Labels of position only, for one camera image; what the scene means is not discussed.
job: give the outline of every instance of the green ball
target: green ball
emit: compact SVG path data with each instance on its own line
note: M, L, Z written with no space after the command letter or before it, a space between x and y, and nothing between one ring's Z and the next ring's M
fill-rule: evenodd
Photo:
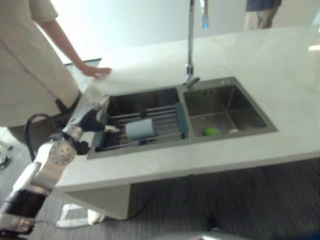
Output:
M215 136L219 134L220 134L220 131L215 127L207 127L202 132L202 136Z

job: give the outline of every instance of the dish rack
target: dish rack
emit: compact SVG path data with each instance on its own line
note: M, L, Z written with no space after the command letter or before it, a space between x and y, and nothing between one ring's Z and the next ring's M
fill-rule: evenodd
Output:
M126 136L126 124L142 119L152 119L156 135L139 140L131 140ZM110 116L104 113L100 121L118 128L119 132L98 132L93 144L96 152L110 151L130 146L158 144L188 137L188 125L182 104L143 109L140 112Z

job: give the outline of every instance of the person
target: person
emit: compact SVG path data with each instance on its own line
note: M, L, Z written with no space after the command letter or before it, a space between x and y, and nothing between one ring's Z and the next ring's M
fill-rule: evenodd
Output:
M57 16L50 0L0 3L0 126L20 142L30 116L44 113L66 124L81 96L75 79L37 25L84 75L98 78L111 72L80 59ZM35 150L55 132L45 119L36 118L31 125Z
M271 28L281 3L282 0L247 0L245 30L253 31Z

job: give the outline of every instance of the gray carpet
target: gray carpet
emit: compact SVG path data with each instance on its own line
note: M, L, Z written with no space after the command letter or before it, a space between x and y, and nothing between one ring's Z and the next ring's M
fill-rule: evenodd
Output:
M87 78L68 66L80 88ZM5 128L0 139L14 146L12 162L0 171L0 203L10 193L17 177L30 161L27 148L17 143ZM28 237L32 240L149 240L168 232L201 231L206 218L215 216L226 232L255 240L284 238L319 231L320 159L242 169L177 179L133 184L130 214L134 215L155 193L150 204L128 221L106 219L81 229L56 229L39 223ZM39 220L56 222L64 200L51 195L38 215ZM83 218L85 209L70 218Z

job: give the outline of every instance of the white shirt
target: white shirt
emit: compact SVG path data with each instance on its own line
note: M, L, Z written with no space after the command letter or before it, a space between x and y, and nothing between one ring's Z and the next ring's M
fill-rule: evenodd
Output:
M79 89L35 22L58 16L50 0L0 1L0 126L26 124L37 113L60 114Z

